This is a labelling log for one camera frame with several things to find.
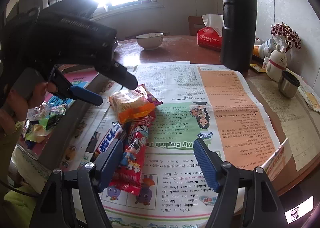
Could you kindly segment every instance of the black thermos bottle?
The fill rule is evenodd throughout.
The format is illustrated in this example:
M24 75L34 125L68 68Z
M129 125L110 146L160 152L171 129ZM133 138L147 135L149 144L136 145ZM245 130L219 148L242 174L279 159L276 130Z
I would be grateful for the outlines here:
M222 0L221 63L236 71L249 69L255 41L257 0Z

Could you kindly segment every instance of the blue gripper pad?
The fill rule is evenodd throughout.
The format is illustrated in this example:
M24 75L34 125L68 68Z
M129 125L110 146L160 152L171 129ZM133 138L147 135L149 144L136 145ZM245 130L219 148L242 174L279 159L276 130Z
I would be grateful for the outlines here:
M108 149L101 153L95 160L95 184L97 185L98 192L102 193L108 187L113 173L119 166L123 154L123 143L121 140L113 141Z
M73 95L73 100L80 99L81 101L88 102L96 106L103 103L103 99L100 95L79 86L70 86L70 91Z
M208 186L215 192L220 192L221 185L218 182L218 172L221 171L222 160L218 154L210 151L202 139L194 141L193 152Z

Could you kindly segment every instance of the white rabbit figurine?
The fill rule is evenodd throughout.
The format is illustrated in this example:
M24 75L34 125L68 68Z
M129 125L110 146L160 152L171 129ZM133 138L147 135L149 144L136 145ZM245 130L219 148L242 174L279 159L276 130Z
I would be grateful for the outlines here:
M277 50L273 51L270 55L269 62L266 66L267 75L276 82L279 82L282 70L287 67L287 57L284 54L283 48L280 51L280 45L277 45Z

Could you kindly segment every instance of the small metal cup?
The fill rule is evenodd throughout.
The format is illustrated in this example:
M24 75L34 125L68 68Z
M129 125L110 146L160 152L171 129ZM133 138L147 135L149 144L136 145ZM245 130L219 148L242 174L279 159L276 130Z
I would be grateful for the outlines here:
M287 71L282 71L278 82L278 88L285 97L294 97L299 86L300 82L293 74Z

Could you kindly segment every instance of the red tissue box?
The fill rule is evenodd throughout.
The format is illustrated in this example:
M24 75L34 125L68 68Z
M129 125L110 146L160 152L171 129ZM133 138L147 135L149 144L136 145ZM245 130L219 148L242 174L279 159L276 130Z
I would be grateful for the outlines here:
M222 37L210 27L205 27L198 31L198 45L206 48L210 48L216 51L221 50Z

